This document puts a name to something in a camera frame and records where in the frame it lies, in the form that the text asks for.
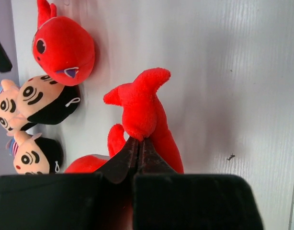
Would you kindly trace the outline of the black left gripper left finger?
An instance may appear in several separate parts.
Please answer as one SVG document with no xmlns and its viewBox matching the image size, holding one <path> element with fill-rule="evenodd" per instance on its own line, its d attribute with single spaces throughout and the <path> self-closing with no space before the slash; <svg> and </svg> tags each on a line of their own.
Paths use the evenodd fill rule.
<svg viewBox="0 0 294 230">
<path fill-rule="evenodd" d="M 0 176 L 0 230 L 131 230 L 138 142 L 94 173 Z"/>
</svg>

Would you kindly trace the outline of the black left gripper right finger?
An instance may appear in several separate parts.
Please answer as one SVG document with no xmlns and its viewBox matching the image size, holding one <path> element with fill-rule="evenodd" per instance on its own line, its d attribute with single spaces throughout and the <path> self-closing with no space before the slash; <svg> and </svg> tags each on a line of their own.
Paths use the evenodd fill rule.
<svg viewBox="0 0 294 230">
<path fill-rule="evenodd" d="M 134 176 L 136 230 L 261 230 L 250 185 L 232 174 L 178 174 L 140 143 Z"/>
</svg>

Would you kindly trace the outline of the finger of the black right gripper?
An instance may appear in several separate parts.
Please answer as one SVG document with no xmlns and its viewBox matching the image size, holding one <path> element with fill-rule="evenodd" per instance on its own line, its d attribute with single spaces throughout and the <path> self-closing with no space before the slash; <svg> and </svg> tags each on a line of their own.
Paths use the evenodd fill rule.
<svg viewBox="0 0 294 230">
<path fill-rule="evenodd" d="M 11 72 L 12 63 L 0 43 L 0 73 Z"/>
</svg>

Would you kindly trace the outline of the red shark plush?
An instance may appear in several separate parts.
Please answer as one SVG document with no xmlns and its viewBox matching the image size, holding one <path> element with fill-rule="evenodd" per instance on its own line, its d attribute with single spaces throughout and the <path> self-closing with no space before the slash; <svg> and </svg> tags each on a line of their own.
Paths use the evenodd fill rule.
<svg viewBox="0 0 294 230">
<path fill-rule="evenodd" d="M 37 31 L 32 42 L 36 62 L 61 84 L 81 84 L 95 63 L 92 36 L 74 20 L 58 16 L 55 4 L 38 0 L 37 8 Z"/>
<path fill-rule="evenodd" d="M 122 122 L 111 127 L 107 137 L 109 160 L 86 155 L 73 161 L 65 173 L 93 173 L 100 168 L 115 174 L 128 173 L 122 168 L 117 156 L 126 144 L 124 134 L 138 141 L 150 139 L 155 151 L 177 173 L 184 168 L 179 149 L 169 129 L 167 116 L 157 91 L 171 77 L 164 68 L 147 69 L 133 82 L 115 87 L 103 97 L 105 104 L 122 107 Z"/>
</svg>

